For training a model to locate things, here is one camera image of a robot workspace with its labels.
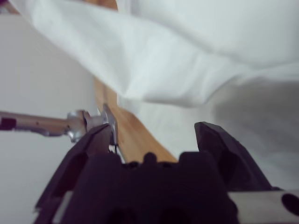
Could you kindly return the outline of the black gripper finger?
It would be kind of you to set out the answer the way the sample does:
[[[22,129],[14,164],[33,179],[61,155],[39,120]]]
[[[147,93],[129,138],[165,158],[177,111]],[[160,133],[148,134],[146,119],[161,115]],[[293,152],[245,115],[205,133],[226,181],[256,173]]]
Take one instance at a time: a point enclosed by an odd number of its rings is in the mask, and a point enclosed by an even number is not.
[[[87,163],[95,154],[109,152],[112,128],[108,124],[92,128],[65,155],[47,187],[36,203],[36,209],[41,210],[52,198],[62,197],[72,190]]]
[[[267,180],[247,149],[222,127],[194,124],[199,151],[210,153],[229,191],[271,191]]]

